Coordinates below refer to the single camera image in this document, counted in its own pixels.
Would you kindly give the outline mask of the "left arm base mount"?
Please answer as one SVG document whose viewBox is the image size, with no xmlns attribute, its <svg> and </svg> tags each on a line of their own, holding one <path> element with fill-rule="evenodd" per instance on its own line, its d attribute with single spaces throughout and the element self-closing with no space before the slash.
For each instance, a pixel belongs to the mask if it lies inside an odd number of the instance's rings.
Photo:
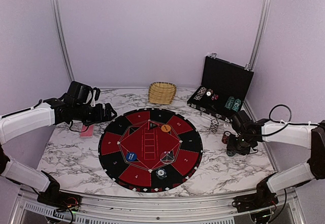
<svg viewBox="0 0 325 224">
<path fill-rule="evenodd" d="M 73 211 L 80 207 L 82 197 L 76 194 L 59 192 L 58 194 L 40 193 L 37 201 L 56 208 L 57 213 L 67 213 L 69 220 L 75 219 Z"/>
</svg>

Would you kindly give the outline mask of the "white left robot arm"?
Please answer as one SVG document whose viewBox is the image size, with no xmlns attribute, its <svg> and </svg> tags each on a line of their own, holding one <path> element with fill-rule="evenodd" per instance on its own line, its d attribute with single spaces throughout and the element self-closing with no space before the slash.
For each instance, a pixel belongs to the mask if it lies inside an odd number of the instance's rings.
<svg viewBox="0 0 325 224">
<path fill-rule="evenodd" d="M 99 88 L 80 82 L 70 83 L 68 91 L 59 98 L 40 100 L 35 106 L 1 116 L 1 145 L 36 129 L 72 124 L 80 121 L 85 126 L 111 121 L 117 116 L 111 104 L 98 103 Z M 59 183 L 49 174 L 26 166 L 1 152 L 1 176 L 27 185 L 44 193 L 53 206 L 64 202 Z"/>
</svg>

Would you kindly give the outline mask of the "green blue chip stack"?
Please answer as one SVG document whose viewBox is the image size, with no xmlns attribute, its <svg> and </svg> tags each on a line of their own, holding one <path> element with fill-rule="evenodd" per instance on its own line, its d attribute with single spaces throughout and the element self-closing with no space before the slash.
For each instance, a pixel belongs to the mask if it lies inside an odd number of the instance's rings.
<svg viewBox="0 0 325 224">
<path fill-rule="evenodd" d="M 167 177 L 167 172 L 163 168 L 157 169 L 155 173 L 158 179 L 164 179 Z"/>
</svg>

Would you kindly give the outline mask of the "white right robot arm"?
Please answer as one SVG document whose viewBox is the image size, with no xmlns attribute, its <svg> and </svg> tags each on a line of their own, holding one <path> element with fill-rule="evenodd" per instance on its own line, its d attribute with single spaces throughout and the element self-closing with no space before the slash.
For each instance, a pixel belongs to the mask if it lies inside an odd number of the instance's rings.
<svg viewBox="0 0 325 224">
<path fill-rule="evenodd" d="M 270 118 L 253 121 L 245 111 L 231 117 L 236 136 L 230 136 L 227 150 L 246 155 L 258 143 L 276 143 L 288 147 L 304 148 L 309 158 L 289 169 L 266 177 L 256 186 L 252 204 L 262 208 L 271 200 L 271 194 L 312 180 L 324 179 L 324 121 L 319 123 L 293 123 Z"/>
</svg>

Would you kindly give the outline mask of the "orange big blind button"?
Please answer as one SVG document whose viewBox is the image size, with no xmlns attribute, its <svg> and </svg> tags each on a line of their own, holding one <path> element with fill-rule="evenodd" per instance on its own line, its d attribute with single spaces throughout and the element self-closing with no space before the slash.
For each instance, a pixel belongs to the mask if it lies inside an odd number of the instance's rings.
<svg viewBox="0 0 325 224">
<path fill-rule="evenodd" d="M 164 124 L 164 125 L 161 126 L 161 130 L 162 130 L 163 132 L 165 132 L 165 133 L 168 133 L 168 132 L 171 131 L 171 126 L 168 125 L 168 124 Z"/>
</svg>

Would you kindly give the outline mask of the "blue small blind button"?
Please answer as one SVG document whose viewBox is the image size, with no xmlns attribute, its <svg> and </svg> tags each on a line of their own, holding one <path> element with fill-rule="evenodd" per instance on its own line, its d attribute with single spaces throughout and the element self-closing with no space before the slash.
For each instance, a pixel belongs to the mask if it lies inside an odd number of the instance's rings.
<svg viewBox="0 0 325 224">
<path fill-rule="evenodd" d="M 128 152 L 125 158 L 127 162 L 135 162 L 137 160 L 137 154 L 135 152 Z"/>
</svg>

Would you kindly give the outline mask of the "clear round dealer button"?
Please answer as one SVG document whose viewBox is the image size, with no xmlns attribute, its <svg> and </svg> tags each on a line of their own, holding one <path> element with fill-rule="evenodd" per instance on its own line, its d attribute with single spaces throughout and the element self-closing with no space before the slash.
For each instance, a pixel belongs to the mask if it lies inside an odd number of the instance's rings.
<svg viewBox="0 0 325 224">
<path fill-rule="evenodd" d="M 170 164 L 173 163 L 175 161 L 175 156 L 173 151 L 164 151 L 160 154 L 160 161 L 163 164 Z"/>
</svg>

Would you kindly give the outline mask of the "black triangular all-in marker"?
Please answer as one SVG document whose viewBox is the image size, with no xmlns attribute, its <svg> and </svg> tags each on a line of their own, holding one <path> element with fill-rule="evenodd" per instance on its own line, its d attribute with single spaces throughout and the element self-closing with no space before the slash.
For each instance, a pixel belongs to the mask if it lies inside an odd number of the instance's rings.
<svg viewBox="0 0 325 224">
<path fill-rule="evenodd" d="M 151 121 L 148 122 L 148 130 L 154 129 L 155 127 L 158 127 L 156 123 Z"/>
</svg>

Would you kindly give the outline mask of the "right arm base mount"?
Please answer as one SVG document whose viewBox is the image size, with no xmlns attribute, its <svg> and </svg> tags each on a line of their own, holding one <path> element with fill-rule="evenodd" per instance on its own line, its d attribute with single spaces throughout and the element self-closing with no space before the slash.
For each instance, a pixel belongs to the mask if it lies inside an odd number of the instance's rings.
<svg viewBox="0 0 325 224">
<path fill-rule="evenodd" d="M 277 209 L 279 203 L 276 195 L 263 198 L 257 197 L 257 194 L 238 196 L 233 199 L 232 206 L 237 209 L 238 213 L 250 212 L 250 218 L 254 223 L 268 223 L 271 220 L 274 211 L 271 207 Z"/>
</svg>

